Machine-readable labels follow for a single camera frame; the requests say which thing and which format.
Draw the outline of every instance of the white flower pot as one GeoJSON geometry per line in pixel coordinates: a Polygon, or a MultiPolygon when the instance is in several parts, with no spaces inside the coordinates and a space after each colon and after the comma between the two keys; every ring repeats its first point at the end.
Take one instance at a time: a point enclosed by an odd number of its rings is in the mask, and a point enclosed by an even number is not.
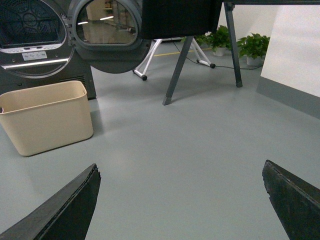
{"type": "Polygon", "coordinates": [[[262,58],[258,56],[257,58],[253,59],[250,56],[246,57],[246,64],[249,66],[261,66],[263,64],[262,58]]]}
{"type": "Polygon", "coordinates": [[[225,55],[226,51],[227,51],[226,47],[218,47],[216,51],[213,52],[213,55],[221,57],[225,55]]]}

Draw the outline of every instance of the green plant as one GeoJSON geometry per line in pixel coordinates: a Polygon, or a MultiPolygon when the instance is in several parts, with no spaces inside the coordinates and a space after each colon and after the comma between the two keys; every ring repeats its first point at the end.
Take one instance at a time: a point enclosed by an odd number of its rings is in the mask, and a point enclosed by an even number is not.
{"type": "MultiPolygon", "coordinates": [[[[181,43],[184,43],[186,41],[186,37],[182,37],[181,38],[181,43]]],[[[207,43],[207,36],[205,34],[202,35],[196,35],[194,36],[194,40],[199,44],[199,46],[201,46],[202,44],[206,44],[207,43]]]]}
{"type": "Polygon", "coordinates": [[[231,50],[228,28],[220,25],[215,33],[210,33],[206,36],[206,43],[212,48],[213,52],[216,52],[217,48],[227,48],[231,50]]]}
{"type": "Polygon", "coordinates": [[[239,56],[248,56],[256,59],[257,57],[263,57],[267,53],[270,37],[265,35],[261,36],[259,33],[251,33],[252,36],[248,35],[242,37],[237,41],[239,47],[239,56]]]}

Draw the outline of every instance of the dark gray appliance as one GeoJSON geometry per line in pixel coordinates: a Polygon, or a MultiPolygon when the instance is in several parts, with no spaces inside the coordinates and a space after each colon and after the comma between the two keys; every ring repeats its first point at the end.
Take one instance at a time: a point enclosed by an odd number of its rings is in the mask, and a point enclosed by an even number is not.
{"type": "Polygon", "coordinates": [[[147,55],[135,0],[4,0],[0,5],[0,94],[79,80],[96,91],[91,67],[123,73],[147,55]]]}

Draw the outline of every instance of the yellow floor line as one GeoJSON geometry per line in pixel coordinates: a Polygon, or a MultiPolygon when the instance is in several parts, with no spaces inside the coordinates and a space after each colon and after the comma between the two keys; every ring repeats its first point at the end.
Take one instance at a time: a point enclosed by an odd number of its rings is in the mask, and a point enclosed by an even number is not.
{"type": "MultiPolygon", "coordinates": [[[[204,48],[202,49],[202,51],[205,51],[205,50],[210,50],[211,48],[204,48]]],[[[176,52],[169,52],[169,53],[162,53],[162,54],[155,54],[153,55],[154,57],[160,57],[160,56],[167,56],[167,55],[174,55],[174,54],[180,54],[179,51],[176,51],[176,52]]]]}

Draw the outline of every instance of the metal stand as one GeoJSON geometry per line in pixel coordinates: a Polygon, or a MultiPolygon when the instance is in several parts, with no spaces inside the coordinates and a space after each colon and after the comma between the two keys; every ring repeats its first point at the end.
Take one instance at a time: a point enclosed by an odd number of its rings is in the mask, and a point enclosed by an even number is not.
{"type": "Polygon", "coordinates": [[[239,53],[238,53],[238,46],[237,46],[237,39],[236,39],[234,16],[232,13],[234,8],[235,8],[235,5],[233,3],[231,2],[224,3],[226,24],[229,29],[229,37],[231,41],[231,54],[232,54],[232,61],[233,61],[233,67],[234,67],[235,85],[238,88],[241,88],[243,85],[242,85],[241,72],[240,72],[239,53]]]}
{"type": "Polygon", "coordinates": [[[173,72],[169,87],[168,87],[168,89],[166,91],[165,97],[164,97],[163,102],[162,102],[162,104],[164,106],[165,105],[169,105],[171,103],[172,95],[174,94],[174,91],[175,91],[175,88],[176,88],[176,85],[177,85],[181,70],[182,70],[182,68],[183,68],[183,66],[185,64],[185,61],[186,61],[186,58],[187,58],[187,55],[188,55],[188,51],[190,49],[190,46],[191,46],[191,43],[192,43],[193,39],[194,39],[193,36],[187,36],[186,37],[186,40],[185,40],[185,42],[183,44],[183,47],[182,47],[178,62],[176,63],[176,66],[175,66],[175,69],[174,69],[174,72],[173,72]]]}
{"type": "Polygon", "coordinates": [[[196,62],[198,64],[202,64],[202,65],[208,66],[208,67],[210,67],[212,69],[214,69],[216,67],[215,64],[210,62],[210,60],[207,58],[207,56],[205,55],[204,51],[202,51],[202,49],[200,48],[200,46],[198,45],[197,41],[194,38],[192,39],[191,48],[194,50],[194,53],[196,55],[196,62]],[[200,57],[198,52],[203,56],[205,61],[201,60],[201,57],[200,57]]]}
{"type": "MultiPolygon", "coordinates": [[[[139,66],[137,66],[134,70],[133,73],[136,74],[139,78],[141,78],[143,81],[146,81],[148,79],[148,76],[146,75],[146,72],[148,70],[148,67],[150,65],[150,62],[152,60],[152,58],[155,55],[155,52],[157,50],[157,48],[160,46],[160,44],[162,43],[163,39],[157,39],[155,41],[155,44],[153,45],[153,47],[151,48],[151,50],[148,52],[148,54],[146,55],[145,59],[140,63],[139,66]],[[147,61],[143,72],[140,72],[140,68],[145,64],[145,62],[147,61]]],[[[194,53],[196,55],[196,61],[199,64],[208,66],[212,69],[215,68],[215,64],[211,63],[210,60],[207,58],[207,56],[205,55],[205,53],[202,51],[202,49],[200,48],[200,46],[198,45],[198,43],[196,42],[196,40],[194,38],[192,38],[192,43],[191,43],[191,48],[194,50],[194,53]]]]}

